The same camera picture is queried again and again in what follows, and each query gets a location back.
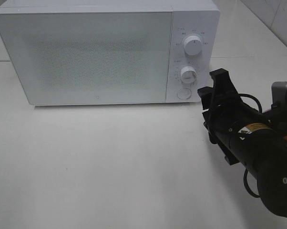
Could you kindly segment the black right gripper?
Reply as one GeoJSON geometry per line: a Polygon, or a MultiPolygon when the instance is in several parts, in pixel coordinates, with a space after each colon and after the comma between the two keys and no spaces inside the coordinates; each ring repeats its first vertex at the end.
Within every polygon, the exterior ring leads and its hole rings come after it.
{"type": "Polygon", "coordinates": [[[217,144],[230,165],[263,164],[263,141],[247,125],[262,123],[261,103],[252,95],[239,94],[223,68],[209,73],[213,87],[199,88],[197,93],[204,110],[204,126],[212,144],[217,144]]]}

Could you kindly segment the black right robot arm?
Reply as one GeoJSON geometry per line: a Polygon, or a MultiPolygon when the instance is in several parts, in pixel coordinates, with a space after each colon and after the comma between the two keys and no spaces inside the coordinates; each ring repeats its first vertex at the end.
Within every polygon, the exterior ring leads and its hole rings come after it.
{"type": "Polygon", "coordinates": [[[212,71],[213,86],[198,90],[210,142],[230,165],[241,163],[257,183],[254,193],[273,214],[287,218],[287,81],[271,86],[272,105],[252,108],[243,101],[225,69],[212,71]]]}

